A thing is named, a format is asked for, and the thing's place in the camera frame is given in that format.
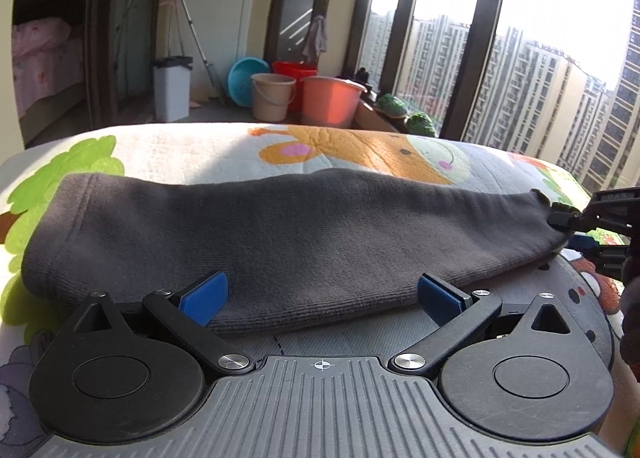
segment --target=bucket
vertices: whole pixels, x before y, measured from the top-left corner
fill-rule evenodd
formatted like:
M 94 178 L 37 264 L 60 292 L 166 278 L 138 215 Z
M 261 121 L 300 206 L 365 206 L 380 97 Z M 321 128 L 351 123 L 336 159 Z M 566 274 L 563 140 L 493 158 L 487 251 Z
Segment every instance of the bucket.
M 287 106 L 296 97 L 296 80 L 276 73 L 251 75 L 253 115 L 263 122 L 280 122 L 287 117 Z
M 318 68 L 309 64 L 296 64 L 295 62 L 282 62 L 276 60 L 272 65 L 273 73 L 280 75 L 292 76 L 296 80 L 296 97 L 289 104 L 289 111 L 299 111 L 302 109 L 303 99 L 303 83 L 302 79 L 306 76 L 318 75 Z
M 351 126 L 364 86 L 331 76 L 303 79 L 302 123 L 346 129 Z

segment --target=orange bucket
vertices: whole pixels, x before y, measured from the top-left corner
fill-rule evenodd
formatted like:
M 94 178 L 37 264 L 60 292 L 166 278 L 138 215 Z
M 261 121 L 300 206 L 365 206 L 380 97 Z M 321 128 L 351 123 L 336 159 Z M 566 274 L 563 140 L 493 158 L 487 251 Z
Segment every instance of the orange bucket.
M 303 78 L 302 123 L 346 129 L 351 126 L 364 86 L 333 78 L 308 76 Z

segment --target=ribbed gray fabric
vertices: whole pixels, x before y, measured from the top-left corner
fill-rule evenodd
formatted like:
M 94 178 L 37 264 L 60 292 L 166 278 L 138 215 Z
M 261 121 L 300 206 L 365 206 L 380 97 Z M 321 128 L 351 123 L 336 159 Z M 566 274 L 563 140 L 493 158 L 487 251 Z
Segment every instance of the ribbed gray fabric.
M 545 257 L 566 238 L 536 192 L 475 193 L 327 169 L 177 186 L 101 173 L 64 178 L 24 254 L 35 295 L 139 301 L 228 275 L 221 333 L 290 330 L 415 302 L 428 271 L 465 287 Z

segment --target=cartoon giraffe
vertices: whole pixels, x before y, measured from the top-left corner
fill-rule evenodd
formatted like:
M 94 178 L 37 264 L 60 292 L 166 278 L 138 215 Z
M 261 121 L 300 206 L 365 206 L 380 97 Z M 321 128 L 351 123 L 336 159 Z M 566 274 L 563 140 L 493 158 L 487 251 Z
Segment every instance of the cartoon giraffe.
M 252 136 L 293 137 L 265 147 L 260 158 L 272 165 L 302 163 L 318 155 L 345 160 L 383 174 L 425 183 L 450 185 L 468 175 L 468 160 L 460 149 L 434 139 L 418 139 L 377 131 L 289 125 L 286 129 L 258 127 Z M 432 142 L 430 149 L 419 142 Z

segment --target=white trash can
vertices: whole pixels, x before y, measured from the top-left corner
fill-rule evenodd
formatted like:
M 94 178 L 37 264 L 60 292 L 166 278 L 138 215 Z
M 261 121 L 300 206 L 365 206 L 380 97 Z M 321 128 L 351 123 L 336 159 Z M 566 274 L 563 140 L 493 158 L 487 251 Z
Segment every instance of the white trash can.
M 189 91 L 193 57 L 165 57 L 154 65 L 156 120 L 173 122 L 189 116 Z

